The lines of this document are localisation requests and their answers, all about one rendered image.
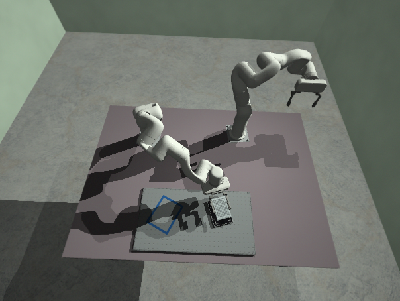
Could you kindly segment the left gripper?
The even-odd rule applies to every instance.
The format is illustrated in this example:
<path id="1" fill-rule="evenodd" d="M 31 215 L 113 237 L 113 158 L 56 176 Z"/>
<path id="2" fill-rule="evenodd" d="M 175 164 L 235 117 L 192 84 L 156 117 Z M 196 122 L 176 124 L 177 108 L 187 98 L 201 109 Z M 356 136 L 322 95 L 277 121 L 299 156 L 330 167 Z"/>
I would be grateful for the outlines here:
<path id="1" fill-rule="evenodd" d="M 325 88 L 327 87 L 327 84 L 326 84 L 325 80 L 318 80 L 318 77 L 316 75 L 312 75 L 312 76 L 307 77 L 306 79 L 298 79 L 294 87 L 295 87 L 295 91 L 291 92 L 291 97 L 289 98 L 289 101 L 287 102 L 287 106 L 288 107 L 290 106 L 291 99 L 292 99 L 293 95 L 295 95 L 296 93 L 312 92 L 318 96 L 317 100 L 312 104 L 312 108 L 314 108 L 316 106 L 318 100 L 321 98 L 321 92 L 323 92 L 325 90 Z"/>

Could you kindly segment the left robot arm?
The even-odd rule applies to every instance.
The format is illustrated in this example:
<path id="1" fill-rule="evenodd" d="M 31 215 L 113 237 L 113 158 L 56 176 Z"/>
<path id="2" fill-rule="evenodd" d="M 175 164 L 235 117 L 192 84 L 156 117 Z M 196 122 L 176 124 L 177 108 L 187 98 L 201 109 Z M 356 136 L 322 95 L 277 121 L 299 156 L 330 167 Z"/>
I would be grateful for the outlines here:
<path id="1" fill-rule="evenodd" d="M 252 115 L 248 88 L 258 87 L 287 66 L 290 74 L 302 75 L 303 79 L 312 75 L 317 76 L 315 67 L 310 60 L 311 54 L 301 49 L 290 50 L 284 54 L 263 52 L 256 59 L 257 65 L 261 69 L 258 73 L 249 63 L 239 62 L 231 75 L 237 114 L 229 135 L 235 140 L 241 140 L 246 135 L 245 129 Z"/>

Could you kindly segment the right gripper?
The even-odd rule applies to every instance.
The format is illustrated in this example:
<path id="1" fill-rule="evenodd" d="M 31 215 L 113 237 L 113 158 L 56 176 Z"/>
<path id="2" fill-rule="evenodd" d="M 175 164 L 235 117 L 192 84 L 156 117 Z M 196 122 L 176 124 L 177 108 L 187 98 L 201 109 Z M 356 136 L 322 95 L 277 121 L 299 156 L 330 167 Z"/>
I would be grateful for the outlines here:
<path id="1" fill-rule="evenodd" d="M 205 195 L 211 194 L 211 196 L 209 196 L 209 200 L 210 200 L 210 203 L 211 203 L 211 207 L 212 207 L 213 213 L 216 213 L 216 211 L 215 211 L 215 207 L 214 207 L 214 205 L 213 205 L 213 203 L 211 201 L 211 198 L 214 198 L 213 195 L 217 194 L 217 192 L 218 193 L 223 193 L 223 195 L 226 196 L 228 208 L 231 209 L 230 202 L 229 202 L 228 196 L 227 196 L 227 192 L 224 192 L 225 190 L 229 189 L 230 184 L 229 184 L 229 181 L 228 181 L 227 177 L 223 177 L 223 178 L 224 179 L 221 181 L 221 184 L 219 186 L 217 186 L 217 187 L 211 186 L 209 184 L 209 181 L 206 181 L 204 184 L 201 185 L 203 194 L 205 194 Z"/>

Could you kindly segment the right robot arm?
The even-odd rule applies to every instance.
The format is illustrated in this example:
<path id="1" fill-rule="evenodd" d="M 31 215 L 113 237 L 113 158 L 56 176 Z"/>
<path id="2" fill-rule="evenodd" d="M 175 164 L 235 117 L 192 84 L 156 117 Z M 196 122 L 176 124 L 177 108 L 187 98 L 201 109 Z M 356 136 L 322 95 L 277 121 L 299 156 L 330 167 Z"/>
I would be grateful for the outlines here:
<path id="1" fill-rule="evenodd" d="M 189 150 L 168 135 L 163 136 L 154 146 L 154 142 L 163 131 L 162 110 L 157 103 L 151 103 L 134 108 L 134 118 L 140 127 L 141 134 L 137 143 L 156 161 L 163 162 L 170 155 L 177 160 L 183 173 L 197 184 L 204 184 L 209 175 L 209 184 L 217 187 L 221 184 L 223 170 L 211 164 L 208 160 L 201 160 L 195 173 L 191 170 Z"/>

